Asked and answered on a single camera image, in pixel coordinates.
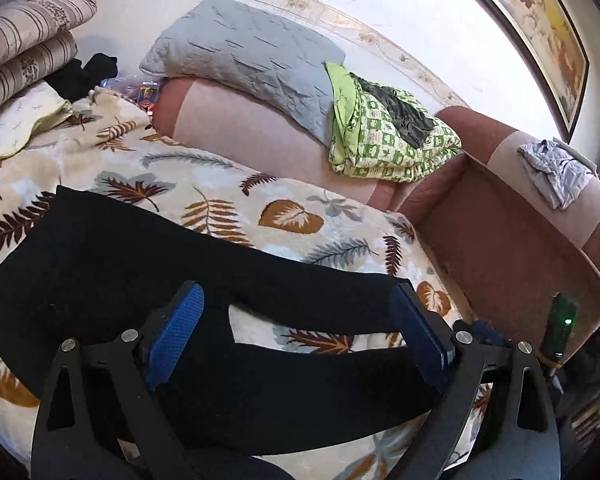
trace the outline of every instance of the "crumpled gray shirt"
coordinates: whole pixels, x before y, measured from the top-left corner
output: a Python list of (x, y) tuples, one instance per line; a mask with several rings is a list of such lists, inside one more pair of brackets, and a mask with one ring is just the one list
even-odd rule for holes
[(551, 209), (566, 209), (594, 176), (592, 171), (552, 140), (518, 148), (520, 161)]

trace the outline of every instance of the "metal screw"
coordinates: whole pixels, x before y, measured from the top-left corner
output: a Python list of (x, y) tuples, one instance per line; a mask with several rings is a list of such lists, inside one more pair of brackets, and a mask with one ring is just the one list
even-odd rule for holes
[(526, 341), (520, 341), (518, 343), (518, 350), (520, 350), (523, 354), (531, 354), (533, 348)]
[(68, 352), (69, 350), (73, 350), (75, 348), (75, 339), (65, 339), (62, 341), (60, 348), (63, 352)]
[(129, 328), (128, 330), (125, 330), (122, 333), (122, 336), (120, 336), (120, 337), (122, 338), (122, 341), (124, 341), (125, 343), (135, 341), (136, 339), (138, 339), (138, 330), (136, 330), (135, 328)]
[(471, 341), (474, 340), (474, 337), (468, 332), (461, 330), (456, 334), (456, 339), (458, 339), (459, 342), (468, 345)]

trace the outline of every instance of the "sofa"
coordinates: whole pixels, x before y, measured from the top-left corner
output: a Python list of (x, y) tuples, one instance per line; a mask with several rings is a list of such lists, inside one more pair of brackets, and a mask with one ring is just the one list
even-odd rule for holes
[(213, 81), (169, 80), (154, 127), (257, 171), (403, 213), (460, 311), (490, 320), (508, 338), (537, 348), (552, 297), (571, 296), (581, 305), (573, 353), (600, 323), (600, 181), (554, 212), (518, 161), (517, 147), (533, 137), (464, 107), (438, 116), (461, 137), (463, 152), (412, 184), (333, 173), (327, 147), (301, 127)]

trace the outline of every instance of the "gray pillow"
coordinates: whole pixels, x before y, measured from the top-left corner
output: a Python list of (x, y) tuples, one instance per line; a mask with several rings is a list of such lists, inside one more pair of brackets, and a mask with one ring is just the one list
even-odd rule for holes
[(140, 70), (214, 79), (269, 102), (331, 144), (333, 89), (323, 62), (344, 52), (318, 32), (235, 0), (204, 0), (173, 23)]

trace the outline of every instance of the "folded green blanket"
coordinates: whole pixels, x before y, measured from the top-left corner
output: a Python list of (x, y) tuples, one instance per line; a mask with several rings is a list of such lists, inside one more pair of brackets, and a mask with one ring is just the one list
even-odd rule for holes
[(460, 137), (437, 117), (432, 117), (410, 93), (394, 88), (396, 95), (433, 119), (436, 126), (421, 148), (405, 142), (391, 115), (363, 91), (339, 64), (325, 63), (333, 86), (333, 140), (329, 161), (333, 171), (360, 178), (414, 182), (433, 173), (461, 148)]

